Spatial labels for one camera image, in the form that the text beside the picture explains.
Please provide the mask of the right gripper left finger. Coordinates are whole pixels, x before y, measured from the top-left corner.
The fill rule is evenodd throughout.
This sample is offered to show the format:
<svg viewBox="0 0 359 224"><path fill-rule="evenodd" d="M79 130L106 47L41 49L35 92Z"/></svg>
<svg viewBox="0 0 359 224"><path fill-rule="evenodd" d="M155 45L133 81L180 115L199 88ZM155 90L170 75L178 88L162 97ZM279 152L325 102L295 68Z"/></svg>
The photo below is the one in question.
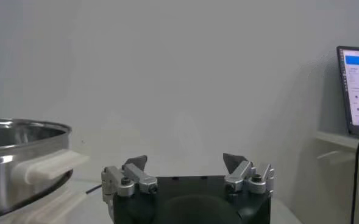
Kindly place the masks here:
<svg viewBox="0 0 359 224"><path fill-rule="evenodd" d="M108 208L113 210L114 197L130 198L136 188L144 194L155 194L158 188L156 177L148 175L144 169L148 157L146 155L129 158L120 168L104 167L101 172L102 199Z"/></svg>

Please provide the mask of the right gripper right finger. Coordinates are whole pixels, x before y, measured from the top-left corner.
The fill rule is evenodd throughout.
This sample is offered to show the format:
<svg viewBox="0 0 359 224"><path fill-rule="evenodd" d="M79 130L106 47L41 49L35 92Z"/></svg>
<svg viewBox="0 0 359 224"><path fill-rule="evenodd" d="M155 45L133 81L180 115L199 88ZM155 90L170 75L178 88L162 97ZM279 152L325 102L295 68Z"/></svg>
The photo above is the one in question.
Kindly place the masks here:
<svg viewBox="0 0 359 224"><path fill-rule="evenodd" d="M256 165L244 156L229 153L222 157L229 173L224 185L229 191L236 193L247 187L252 194L274 193L274 168L270 164Z"/></svg>

